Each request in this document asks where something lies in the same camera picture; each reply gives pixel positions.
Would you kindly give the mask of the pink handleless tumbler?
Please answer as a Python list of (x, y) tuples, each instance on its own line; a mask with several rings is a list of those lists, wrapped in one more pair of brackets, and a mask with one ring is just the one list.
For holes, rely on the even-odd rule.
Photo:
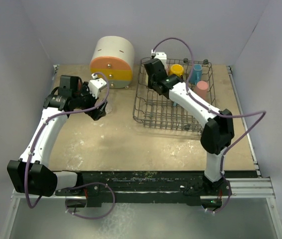
[(205, 81), (199, 81), (195, 85), (195, 93), (204, 100), (207, 99), (208, 89), (209, 89), (209, 85)]

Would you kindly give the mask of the pink floral mug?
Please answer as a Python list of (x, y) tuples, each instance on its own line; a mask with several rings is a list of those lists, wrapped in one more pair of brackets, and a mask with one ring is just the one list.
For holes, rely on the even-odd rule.
[(80, 82), (80, 81), (79, 81), (79, 82), (78, 82), (78, 89), (77, 89), (78, 92), (81, 91), (82, 85), (83, 85), (83, 82)]

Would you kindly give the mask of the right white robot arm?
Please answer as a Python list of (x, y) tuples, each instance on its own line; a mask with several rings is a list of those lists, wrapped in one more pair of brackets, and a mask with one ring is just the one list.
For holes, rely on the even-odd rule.
[(203, 189), (209, 195), (216, 194), (225, 180), (225, 154), (234, 138), (232, 113), (228, 109), (221, 111), (206, 102), (176, 74), (169, 76), (161, 60), (151, 58), (144, 63), (144, 68), (148, 87), (183, 107), (202, 126), (200, 143), (207, 155)]

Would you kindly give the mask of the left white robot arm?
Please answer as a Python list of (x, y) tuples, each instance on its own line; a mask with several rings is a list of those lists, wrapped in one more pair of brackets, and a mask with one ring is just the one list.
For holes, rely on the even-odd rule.
[(59, 86), (44, 99), (38, 127), (18, 160), (11, 160), (7, 171), (18, 193), (49, 197), (55, 191), (67, 188), (72, 195), (84, 190), (83, 181), (73, 171), (53, 172), (50, 155), (57, 137), (72, 114), (85, 113), (93, 120), (104, 117), (107, 100), (98, 101), (103, 89), (108, 89), (106, 76), (93, 73), (88, 82), (78, 76), (62, 75)]

